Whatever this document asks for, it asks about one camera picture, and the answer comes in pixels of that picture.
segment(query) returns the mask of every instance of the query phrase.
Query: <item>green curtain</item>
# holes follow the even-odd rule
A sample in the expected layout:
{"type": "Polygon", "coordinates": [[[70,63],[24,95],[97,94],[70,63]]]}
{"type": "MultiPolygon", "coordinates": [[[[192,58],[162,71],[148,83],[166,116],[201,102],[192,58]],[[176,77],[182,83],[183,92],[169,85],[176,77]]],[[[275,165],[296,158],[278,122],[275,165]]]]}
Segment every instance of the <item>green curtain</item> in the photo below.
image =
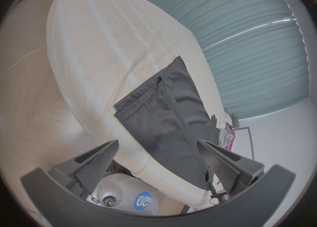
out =
{"type": "Polygon", "coordinates": [[[204,51],[224,108],[239,119],[271,113],[308,97],[302,35],[285,0],[149,0],[174,17],[204,51]]]}

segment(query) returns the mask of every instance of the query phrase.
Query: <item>curtain fold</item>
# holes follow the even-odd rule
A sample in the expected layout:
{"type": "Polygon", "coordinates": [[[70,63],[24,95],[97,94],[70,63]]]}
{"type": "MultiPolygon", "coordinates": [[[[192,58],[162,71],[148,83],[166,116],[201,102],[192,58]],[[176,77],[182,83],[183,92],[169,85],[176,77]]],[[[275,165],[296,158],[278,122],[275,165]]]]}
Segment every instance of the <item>curtain fold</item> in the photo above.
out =
{"type": "Polygon", "coordinates": [[[285,0],[149,0],[192,31],[224,108],[239,119],[281,110],[308,97],[302,35],[285,0]]]}

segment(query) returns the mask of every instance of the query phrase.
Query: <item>bed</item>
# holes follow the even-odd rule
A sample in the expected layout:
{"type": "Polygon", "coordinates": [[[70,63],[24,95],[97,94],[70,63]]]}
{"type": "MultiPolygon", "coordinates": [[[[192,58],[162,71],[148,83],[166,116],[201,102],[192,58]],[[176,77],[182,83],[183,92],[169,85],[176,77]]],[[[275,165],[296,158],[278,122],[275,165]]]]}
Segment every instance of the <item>bed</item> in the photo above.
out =
{"type": "Polygon", "coordinates": [[[129,134],[114,104],[177,56],[186,63],[217,127],[228,117],[191,31],[147,0],[54,0],[47,20],[49,61],[60,91],[95,142],[118,139],[115,160],[164,195],[198,208],[210,192],[173,174],[129,134]]]}

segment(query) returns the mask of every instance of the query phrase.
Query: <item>blue circular sticker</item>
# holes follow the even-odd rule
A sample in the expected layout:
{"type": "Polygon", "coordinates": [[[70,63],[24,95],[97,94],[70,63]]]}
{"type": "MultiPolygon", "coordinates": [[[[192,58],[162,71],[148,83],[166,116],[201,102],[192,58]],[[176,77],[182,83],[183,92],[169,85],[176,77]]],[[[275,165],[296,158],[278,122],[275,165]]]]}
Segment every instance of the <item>blue circular sticker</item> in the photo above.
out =
{"type": "Polygon", "coordinates": [[[140,193],[134,200],[133,207],[136,210],[146,209],[151,203],[151,194],[149,192],[140,193]]]}

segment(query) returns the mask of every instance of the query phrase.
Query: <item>floor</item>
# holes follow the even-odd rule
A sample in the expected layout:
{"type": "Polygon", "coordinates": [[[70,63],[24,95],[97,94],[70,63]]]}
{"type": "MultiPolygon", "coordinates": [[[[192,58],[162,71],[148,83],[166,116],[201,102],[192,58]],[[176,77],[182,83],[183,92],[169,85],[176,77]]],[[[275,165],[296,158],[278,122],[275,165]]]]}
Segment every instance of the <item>floor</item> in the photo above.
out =
{"type": "MultiPolygon", "coordinates": [[[[69,111],[48,61],[46,20],[52,2],[22,0],[0,29],[0,170],[40,223],[20,177],[97,146],[69,111]]],[[[162,196],[159,215],[176,215],[183,207],[162,196]]]]}

